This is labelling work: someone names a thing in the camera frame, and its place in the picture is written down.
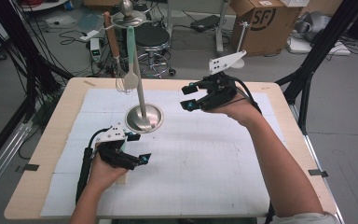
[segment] wooden table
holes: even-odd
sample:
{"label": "wooden table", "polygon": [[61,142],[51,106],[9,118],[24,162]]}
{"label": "wooden table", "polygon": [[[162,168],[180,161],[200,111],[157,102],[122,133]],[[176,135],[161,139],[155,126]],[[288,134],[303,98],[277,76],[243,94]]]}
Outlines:
{"label": "wooden table", "polygon": [[[180,90],[190,80],[143,79],[145,90]],[[252,92],[267,94],[275,117],[281,127],[286,146],[307,174],[316,189],[324,211],[337,212],[334,200],[323,179],[310,176],[308,170],[317,169],[316,162],[298,129],[296,121],[287,105],[280,87],[274,83],[246,83]],[[5,211],[7,219],[39,219],[49,184],[57,161],[62,154],[68,134],[89,89],[113,89],[115,80],[111,78],[72,78],[59,101],[48,126],[37,145],[29,163],[39,164],[36,172],[25,171],[19,185]]]}

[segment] human hand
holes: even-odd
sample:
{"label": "human hand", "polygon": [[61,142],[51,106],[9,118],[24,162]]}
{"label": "human hand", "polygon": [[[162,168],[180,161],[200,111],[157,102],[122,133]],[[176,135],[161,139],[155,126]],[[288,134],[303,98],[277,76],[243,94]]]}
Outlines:
{"label": "human hand", "polygon": [[253,119],[261,116],[255,107],[239,93],[226,105],[205,112],[226,114],[245,127],[247,127]]}
{"label": "human hand", "polygon": [[88,188],[94,188],[100,192],[104,192],[122,175],[128,172],[127,169],[117,167],[113,168],[101,159],[97,153],[92,161],[91,171],[89,175]]}

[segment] white sleeve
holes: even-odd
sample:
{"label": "white sleeve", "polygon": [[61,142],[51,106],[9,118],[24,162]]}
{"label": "white sleeve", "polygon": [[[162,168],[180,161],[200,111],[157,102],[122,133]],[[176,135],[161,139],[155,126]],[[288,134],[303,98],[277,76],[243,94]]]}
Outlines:
{"label": "white sleeve", "polygon": [[312,224],[339,224],[336,217],[330,213],[324,215],[319,213],[305,213],[298,214],[292,217],[274,217],[271,224],[300,224],[300,223],[312,223]]}

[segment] gray floor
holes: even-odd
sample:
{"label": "gray floor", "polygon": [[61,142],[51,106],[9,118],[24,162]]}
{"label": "gray floor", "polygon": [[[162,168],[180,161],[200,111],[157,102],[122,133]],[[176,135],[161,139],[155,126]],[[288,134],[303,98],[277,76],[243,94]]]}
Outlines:
{"label": "gray floor", "polygon": [[[89,15],[87,10],[64,12],[57,9],[49,10],[41,17],[48,18],[62,13],[73,16],[77,21]],[[188,18],[181,20],[182,24],[190,21]],[[228,18],[226,26],[229,28],[232,22]],[[83,31],[87,32],[89,24],[82,25],[85,28]],[[93,26],[91,29],[99,29],[102,19],[98,19]],[[71,72],[87,68],[89,52],[84,44],[75,42],[61,46],[62,38],[58,37],[60,32],[63,31],[45,34],[51,51]],[[177,74],[175,77],[165,78],[201,79],[206,76],[209,59],[216,57],[213,49],[212,34],[200,35],[189,31],[184,34],[183,31],[175,31],[170,53],[171,63]],[[245,58],[245,67],[239,70],[228,69],[226,72],[246,81],[273,82],[294,72],[305,57],[306,55],[294,55],[284,50],[274,57]],[[24,92],[11,61],[0,61],[0,131],[23,97]],[[324,60],[317,70],[311,87],[308,132],[317,157],[329,174],[327,182],[345,223],[358,223],[358,55]],[[22,154],[32,155],[39,138],[40,132],[23,146]],[[26,163],[26,160],[16,155],[0,179],[0,223],[66,223],[67,220],[5,220],[3,214],[8,200],[21,178],[21,173],[16,172],[16,169]]]}

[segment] stool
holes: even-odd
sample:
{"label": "stool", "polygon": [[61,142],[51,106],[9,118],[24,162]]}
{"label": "stool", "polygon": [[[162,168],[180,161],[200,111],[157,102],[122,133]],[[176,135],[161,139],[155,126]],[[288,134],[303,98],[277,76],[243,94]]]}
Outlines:
{"label": "stool", "polygon": [[167,70],[171,76],[176,74],[168,60],[160,54],[170,46],[170,35],[165,29],[151,25],[138,26],[135,28],[135,42],[139,49],[145,51],[138,57],[142,75],[161,77]]}

